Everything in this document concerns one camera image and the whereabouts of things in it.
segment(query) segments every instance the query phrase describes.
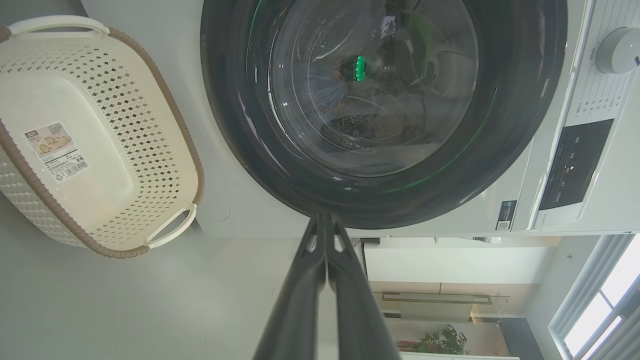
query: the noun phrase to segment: laundry basket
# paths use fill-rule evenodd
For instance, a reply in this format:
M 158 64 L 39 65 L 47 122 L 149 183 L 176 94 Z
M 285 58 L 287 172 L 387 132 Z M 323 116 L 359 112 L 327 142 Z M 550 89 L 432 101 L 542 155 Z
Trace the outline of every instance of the laundry basket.
M 90 31 L 34 32 L 62 26 Z M 111 258 L 176 238 L 202 197 L 200 160 L 156 65 L 85 17 L 0 28 L 0 147 L 13 204 L 51 238 Z

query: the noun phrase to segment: control panel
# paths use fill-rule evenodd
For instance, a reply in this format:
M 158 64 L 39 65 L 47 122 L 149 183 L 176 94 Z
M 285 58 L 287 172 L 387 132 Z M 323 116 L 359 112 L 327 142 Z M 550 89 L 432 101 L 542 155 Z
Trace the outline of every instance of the control panel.
M 627 87 L 636 75 L 636 67 L 628 65 L 640 65 L 639 3 L 595 1 L 566 126 L 614 118 L 624 105 Z M 624 74 L 615 73 L 625 70 Z
M 640 0 L 594 0 L 584 52 L 534 228 L 582 216 L 608 137 L 640 66 Z

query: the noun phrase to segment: window frame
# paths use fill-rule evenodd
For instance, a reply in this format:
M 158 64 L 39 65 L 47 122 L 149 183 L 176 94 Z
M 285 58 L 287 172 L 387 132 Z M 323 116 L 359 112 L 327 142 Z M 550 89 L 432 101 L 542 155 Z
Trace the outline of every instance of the window frame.
M 579 277 L 579 280 L 574 284 L 569 296 L 565 299 L 563 306 L 556 313 L 554 319 L 549 325 L 551 335 L 565 359 L 582 360 L 591 347 L 595 345 L 602 334 L 604 334 L 609 326 L 620 315 L 624 307 L 632 298 L 633 294 L 640 289 L 639 274 L 633 282 L 633 285 L 627 290 L 622 299 L 615 306 L 611 304 L 607 296 L 602 291 L 602 286 L 609 278 L 613 268 L 617 265 L 618 261 L 636 236 L 638 237 L 638 241 L 640 241 L 640 234 L 607 235 L 601 237 L 587 265 L 580 273 L 581 275 L 588 275 Z M 582 348 L 576 353 L 576 355 L 573 356 L 564 340 L 597 294 L 601 294 L 603 299 L 611 308 L 611 312 L 598 326 L 598 329 L 591 335 Z M 600 348 L 602 348 L 607 343 L 608 339 L 611 339 L 618 330 L 624 327 L 625 322 L 626 319 L 623 318 L 623 320 L 609 334 L 607 339 L 600 344 Z M 591 358 L 593 358 L 597 353 L 598 349 L 593 352 Z

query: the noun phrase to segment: washing machine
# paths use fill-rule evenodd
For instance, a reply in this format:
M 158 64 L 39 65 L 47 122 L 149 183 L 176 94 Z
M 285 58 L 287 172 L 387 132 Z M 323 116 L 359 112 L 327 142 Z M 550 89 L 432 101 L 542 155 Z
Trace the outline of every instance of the washing machine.
M 351 236 L 633 230 L 580 220 L 637 3 L 83 0 L 156 61 L 203 162 L 198 222 L 235 238 L 297 238 L 316 211 Z

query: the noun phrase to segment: control knob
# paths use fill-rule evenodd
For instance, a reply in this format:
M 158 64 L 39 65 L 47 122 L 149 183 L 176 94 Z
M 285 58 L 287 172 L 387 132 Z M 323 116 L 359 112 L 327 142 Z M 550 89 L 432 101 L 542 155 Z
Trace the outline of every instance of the control knob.
M 626 74 L 640 66 L 640 29 L 614 30 L 600 44 L 596 66 L 605 74 Z

